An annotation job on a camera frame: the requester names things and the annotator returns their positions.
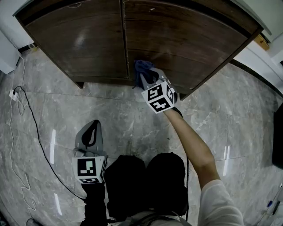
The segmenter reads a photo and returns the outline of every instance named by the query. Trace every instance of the black cable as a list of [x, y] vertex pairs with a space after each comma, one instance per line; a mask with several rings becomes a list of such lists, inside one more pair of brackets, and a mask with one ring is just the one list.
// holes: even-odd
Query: black cable
[[48, 164], [49, 164], [49, 166], [50, 166], [52, 172], [53, 172], [54, 175], [57, 177], [57, 179], [61, 182], [61, 184], [62, 184], [69, 192], [71, 192], [75, 197], [77, 197], [77, 198], [79, 198], [79, 199], [85, 201], [84, 198], [81, 198], [81, 197], [77, 196], [77, 195], [76, 195], [75, 193], [73, 193], [69, 188], [67, 188], [67, 186], [61, 181], [61, 179], [57, 176], [57, 174], [55, 173], [54, 169], [52, 168], [50, 162], [49, 162], [48, 159], [47, 159], [47, 156], [45, 155], [45, 152], [44, 152], [44, 149], [43, 149], [43, 147], [42, 147], [42, 144], [41, 144], [41, 142], [40, 142], [39, 132], [38, 132], [38, 126], [37, 126], [37, 123], [36, 123], [36, 120], [35, 120], [35, 117], [34, 117], [34, 113], [33, 113], [32, 109], [31, 109], [30, 102], [28, 101], [27, 94], [26, 94], [25, 90], [24, 90], [21, 86], [17, 86], [16, 88], [18, 88], [18, 87], [20, 87], [20, 88], [22, 89], [22, 91], [24, 92], [24, 94], [25, 94], [25, 96], [26, 96], [27, 104], [28, 104], [28, 107], [29, 107], [30, 110], [31, 110], [31, 114], [32, 114], [32, 117], [33, 117], [33, 119], [34, 119], [34, 123], [35, 123], [35, 126], [36, 126], [36, 132], [37, 132], [37, 137], [38, 137], [38, 141], [39, 141], [40, 147], [41, 147], [41, 149], [42, 149], [42, 151], [43, 151], [43, 155], [44, 155], [46, 161], [48, 162]]
[[190, 163], [189, 158], [187, 157], [187, 213], [186, 213], [186, 221], [189, 216], [189, 175], [190, 175]]
[[13, 216], [12, 216], [12, 215], [10, 214], [10, 212], [8, 211], [8, 209], [7, 209], [7, 207], [5, 206], [5, 204], [4, 204], [4, 202], [3, 202], [3, 200], [2, 200], [1, 197], [0, 197], [0, 200], [1, 200], [2, 204], [3, 204], [3, 207], [6, 209], [7, 213], [10, 215], [10, 217], [13, 219], [13, 221], [19, 226], [18, 222], [16, 222], [16, 220], [13, 218]]
[[29, 220], [33, 220], [33, 218], [29, 218], [29, 219], [27, 220], [27, 222], [26, 222], [26, 226], [27, 226], [27, 223], [29, 222]]

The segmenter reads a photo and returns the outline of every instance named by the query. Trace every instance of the gray marble tile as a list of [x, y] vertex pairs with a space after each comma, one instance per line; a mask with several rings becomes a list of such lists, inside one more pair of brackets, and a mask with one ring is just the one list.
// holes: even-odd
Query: gray marble tile
[[265, 108], [276, 111], [280, 106], [278, 100], [276, 99], [277, 94], [275, 91], [244, 70], [232, 64], [227, 64], [218, 73], [229, 79], [232, 79], [234, 82], [239, 82], [240, 86], [245, 87], [246, 90], [248, 90], [248, 92], [245, 94], [249, 94], [252, 97], [250, 101], [252, 101], [252, 104], [256, 105], [256, 107], [258, 107], [263, 114], [265, 113]]
[[[29, 100], [31, 109], [34, 113], [35, 120], [39, 126], [40, 119], [41, 119], [41, 113], [43, 108], [43, 101], [44, 101], [44, 94], [40, 93], [27, 93], [27, 98]], [[18, 103], [13, 101], [13, 117], [11, 121], [11, 126], [13, 128], [16, 128], [26, 134], [29, 134], [33, 137], [38, 137], [36, 132], [36, 126], [34, 119], [32, 117], [31, 110], [28, 107], [27, 99], [23, 92], [21, 92], [20, 95], [21, 103], [23, 104], [24, 108], [22, 108], [21, 104], [19, 104], [18, 109]]]
[[0, 123], [0, 167], [5, 167], [6, 158], [9, 155], [12, 145], [12, 136], [9, 125]]
[[105, 97], [110, 99], [145, 102], [142, 97], [142, 92], [143, 89], [139, 87], [133, 88], [132, 86], [108, 84]]
[[13, 219], [12, 215], [8, 212], [7, 208], [5, 207], [4, 203], [0, 199], [0, 212], [9, 223], [10, 226], [19, 226], [19, 224]]
[[14, 225], [25, 226], [26, 221], [31, 217], [27, 211], [27, 206], [22, 199], [15, 199], [17, 195], [14, 189], [7, 188], [7, 190], [0, 192], [0, 199], [3, 201], [5, 207], [9, 210], [11, 216], [13, 216], [13, 219], [16, 222]]
[[283, 224], [283, 217], [280, 217], [280, 218], [276, 218], [271, 224], [271, 226], [282, 226], [282, 224]]
[[214, 77], [204, 83], [199, 89], [189, 95], [186, 99], [178, 102], [177, 105], [182, 109], [190, 108], [214, 113], [220, 112], [220, 103], [222, 101], [222, 98], [225, 97], [226, 94], [222, 95], [216, 93], [216, 91], [211, 88], [211, 82], [213, 81], [213, 79]]
[[184, 161], [181, 142], [167, 117], [155, 114], [145, 103], [138, 104], [134, 120], [132, 154], [149, 162], [159, 153], [174, 152]]
[[74, 171], [72, 166], [73, 150], [43, 142], [43, 149], [50, 162], [50, 152], [54, 152], [54, 163], [51, 166], [64, 185], [74, 191]]
[[23, 179], [24, 172], [39, 181], [53, 181], [55, 175], [44, 158], [38, 139], [13, 129], [14, 148], [12, 151], [13, 165], [18, 167], [16, 172]]
[[228, 115], [187, 109], [185, 121], [198, 133], [210, 148], [215, 160], [222, 160], [228, 138]]
[[255, 117], [260, 108], [260, 101], [248, 86], [241, 82], [218, 76], [212, 82], [216, 93], [221, 93], [220, 108], [229, 115]]
[[12, 88], [14, 74], [3, 75], [0, 83], [0, 122], [7, 123], [11, 117], [9, 93]]
[[199, 206], [198, 205], [190, 205], [189, 206], [189, 215], [188, 215], [188, 222], [193, 225], [198, 225], [198, 217], [199, 217]]
[[[58, 180], [45, 183], [33, 177], [30, 177], [29, 180], [32, 190], [27, 197], [34, 199], [37, 211], [41, 211], [50, 220], [57, 222], [54, 225], [69, 225], [69, 223], [80, 223], [83, 220], [78, 210], [80, 200], [65, 189]], [[55, 194], [58, 196], [61, 212], [57, 209]]]
[[[25, 74], [23, 88], [28, 92], [79, 94], [75, 85], [40, 49], [23, 53]], [[20, 60], [15, 70], [14, 86], [21, 85], [23, 61]]]
[[74, 191], [75, 194], [81, 198], [85, 199], [87, 197], [87, 193], [83, 190], [83, 188], [81, 187], [81, 183], [77, 179], [74, 180]]
[[217, 161], [217, 170], [245, 225], [255, 225], [277, 193], [283, 175], [271, 165], [271, 153]]
[[229, 158], [272, 151], [273, 123], [252, 118], [228, 116]]
[[109, 157], [130, 154], [135, 106], [135, 102], [46, 94], [40, 135], [51, 142], [55, 130], [55, 144], [73, 149], [79, 130], [98, 119], [102, 125], [103, 148]]

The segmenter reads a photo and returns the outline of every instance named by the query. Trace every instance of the dark brown wood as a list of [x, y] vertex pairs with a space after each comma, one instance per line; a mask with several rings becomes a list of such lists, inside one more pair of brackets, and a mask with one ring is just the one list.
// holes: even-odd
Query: dark brown wood
[[239, 8], [230, 0], [190, 0], [202, 4], [225, 17], [233, 20], [235, 23], [246, 29], [251, 35], [257, 30], [259, 24], [244, 10]]
[[109, 84], [118, 84], [118, 85], [126, 85], [126, 86], [135, 85], [135, 82], [133, 80], [112, 78], [112, 77], [77, 76], [77, 77], [72, 77], [72, 79], [76, 82], [86, 82], [86, 83], [109, 83]]
[[186, 94], [185, 96], [180, 96], [181, 100], [184, 100], [187, 96], [196, 91], [202, 84], [204, 84], [208, 79], [210, 79], [213, 75], [215, 75], [222, 67], [224, 67], [227, 63], [229, 63], [240, 51], [242, 51], [252, 40], [255, 39], [256, 36], [259, 35], [260, 32], [263, 31], [262, 27], [259, 27], [252, 36], [247, 39], [234, 53], [232, 53], [221, 65], [219, 65], [209, 76], [207, 76], [199, 85], [197, 85], [191, 93]]
[[164, 70], [182, 99], [262, 30], [229, 0], [34, 0], [16, 17], [80, 88], [133, 86], [142, 59]]
[[83, 82], [74, 82], [79, 88], [83, 88], [84, 87], [84, 83]]
[[26, 29], [69, 77], [127, 78], [119, 1], [96, 4], [91, 0], [57, 9]]
[[149, 60], [189, 93], [247, 39], [190, 8], [152, 0], [127, 0], [124, 5], [132, 79], [134, 60]]

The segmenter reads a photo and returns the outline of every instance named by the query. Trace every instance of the power cord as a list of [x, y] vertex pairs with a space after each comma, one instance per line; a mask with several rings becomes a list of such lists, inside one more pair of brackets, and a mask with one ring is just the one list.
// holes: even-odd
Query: power cord
[[[22, 84], [23, 84], [23, 78], [24, 78], [24, 73], [25, 73], [25, 62], [24, 62], [24, 59], [22, 58], [22, 56], [20, 55], [20, 53], [18, 53], [18, 54], [19, 54], [19, 56], [21, 57], [21, 59], [23, 60], [23, 68], [24, 68], [24, 70], [23, 70], [23, 77], [22, 77]], [[23, 107], [23, 104], [22, 104], [21, 101], [19, 100], [19, 96], [18, 96], [18, 98], [17, 98], [18, 110], [19, 110], [19, 102], [20, 102], [20, 104], [21, 104], [22, 107]], [[13, 116], [12, 98], [10, 99], [10, 107], [11, 107], [11, 118], [10, 118], [9, 127], [10, 127], [10, 131], [11, 131], [11, 136], [12, 136], [12, 146], [11, 146], [11, 150], [10, 150], [10, 153], [9, 153], [9, 157], [10, 157], [10, 162], [11, 162], [11, 168], [12, 168], [12, 171], [14, 172], [14, 174], [20, 179], [20, 181], [21, 181], [21, 183], [22, 183], [22, 185], [23, 185], [23, 187], [21, 187], [21, 192], [22, 192], [23, 200], [24, 200], [24, 202], [26, 203], [26, 205], [28, 206], [27, 210], [28, 210], [28, 212], [29, 212], [29, 214], [30, 214], [30, 216], [31, 216], [30, 210], [36, 211], [35, 202], [34, 202], [33, 199], [31, 200], [31, 202], [32, 202], [32, 204], [33, 204], [33, 206], [34, 206], [34, 207], [31, 207], [31, 206], [27, 203], [27, 201], [26, 201], [26, 199], [25, 199], [25, 196], [24, 196], [24, 194], [23, 194], [23, 189], [26, 189], [26, 190], [28, 190], [28, 191], [31, 190], [30, 183], [29, 183], [29, 181], [28, 181], [27, 175], [25, 174], [25, 177], [26, 177], [26, 181], [27, 181], [27, 185], [28, 185], [28, 186], [26, 186], [26, 185], [24, 184], [23, 180], [22, 180], [22, 179], [18, 176], [18, 174], [15, 172], [15, 170], [14, 170], [14, 168], [13, 168], [13, 164], [12, 164], [12, 157], [11, 157], [11, 154], [12, 154], [13, 147], [14, 147], [14, 136], [13, 136], [13, 132], [12, 132], [12, 128], [11, 128], [11, 121], [12, 121], [12, 116]]]
[[46, 154], [45, 154], [45, 152], [44, 152], [44, 149], [43, 149], [43, 147], [42, 147], [42, 144], [41, 144], [41, 142], [40, 142], [39, 132], [38, 132], [38, 125], [37, 125], [37, 122], [36, 122], [36, 120], [35, 120], [34, 113], [33, 113], [32, 109], [31, 109], [30, 102], [29, 102], [29, 100], [28, 100], [28, 98], [27, 98], [27, 94], [26, 94], [25, 90], [24, 90], [21, 86], [17, 86], [17, 87], [14, 89], [13, 94], [15, 94], [15, 90], [16, 90], [18, 87], [24, 92], [24, 94], [25, 94], [25, 96], [26, 96], [27, 104], [28, 104], [29, 109], [31, 110], [31, 114], [32, 114], [32, 117], [33, 117], [33, 119], [34, 119], [34, 123], [35, 123], [35, 126], [36, 126], [36, 132], [37, 132], [37, 137], [38, 137], [38, 141], [39, 141], [40, 147], [41, 147], [41, 149], [42, 149], [43, 155], [44, 155], [44, 157], [45, 157], [45, 159], [46, 159], [48, 165], [50, 166], [52, 172], [53, 172], [54, 175], [57, 177], [57, 179], [60, 181], [60, 183], [61, 183], [69, 192], [71, 192], [75, 197], [77, 197], [77, 198], [79, 198], [79, 199], [81, 199], [81, 200], [84, 201], [84, 200], [85, 200], [84, 198], [81, 198], [81, 197], [77, 196], [75, 193], [73, 193], [73, 192], [61, 181], [61, 179], [58, 177], [58, 175], [55, 173], [54, 169], [52, 168], [52, 166], [51, 166], [50, 162], [48, 161], [48, 158], [47, 158], [47, 156], [46, 156]]
[[[182, 113], [176, 108], [172, 108], [174, 111], [178, 112], [180, 116], [183, 118]], [[189, 175], [190, 175], [190, 163], [189, 163], [189, 158], [187, 157], [187, 212], [186, 212], [186, 221], [189, 216]]]

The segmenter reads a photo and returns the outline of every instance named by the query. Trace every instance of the forearm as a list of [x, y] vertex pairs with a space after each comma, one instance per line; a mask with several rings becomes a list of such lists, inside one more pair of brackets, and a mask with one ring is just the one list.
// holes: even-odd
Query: forearm
[[186, 155], [198, 174], [201, 188], [211, 180], [220, 179], [214, 157], [199, 135], [176, 111], [169, 109], [164, 111], [164, 113], [174, 127]]

